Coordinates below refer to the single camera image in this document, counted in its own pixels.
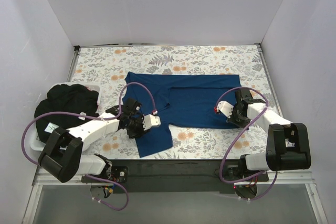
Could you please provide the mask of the blue t shirt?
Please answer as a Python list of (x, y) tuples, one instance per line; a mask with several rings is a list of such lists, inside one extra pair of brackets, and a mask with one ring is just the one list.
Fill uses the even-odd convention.
[(145, 115), (154, 108), (161, 125), (136, 139), (140, 157), (165, 151), (173, 146), (170, 125), (205, 129), (234, 129), (226, 117), (214, 111), (218, 98), (240, 86), (236, 74), (229, 75), (160, 75), (129, 72), (123, 101), (141, 103)]

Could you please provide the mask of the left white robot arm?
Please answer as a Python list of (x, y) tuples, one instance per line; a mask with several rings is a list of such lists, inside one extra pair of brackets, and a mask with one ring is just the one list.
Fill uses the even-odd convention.
[(118, 182), (111, 160), (100, 154), (84, 155), (82, 152), (98, 139), (119, 130), (126, 130), (128, 137), (133, 139), (160, 126), (156, 112), (144, 115), (140, 108), (141, 103), (127, 99), (125, 104), (107, 109), (96, 120), (69, 129), (54, 129), (39, 156), (38, 165), (62, 183), (75, 175), (91, 175), (100, 182)]

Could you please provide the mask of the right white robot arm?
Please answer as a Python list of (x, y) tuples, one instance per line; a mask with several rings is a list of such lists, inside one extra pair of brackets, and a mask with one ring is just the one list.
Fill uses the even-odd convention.
[(235, 90), (236, 103), (221, 101), (218, 112), (227, 117), (226, 122), (248, 129), (251, 122), (267, 134), (266, 150), (257, 154), (244, 154), (238, 162), (238, 176), (251, 180), (257, 171), (301, 170), (311, 167), (311, 154), (307, 127), (293, 123), (268, 109), (266, 99), (253, 98), (250, 90)]

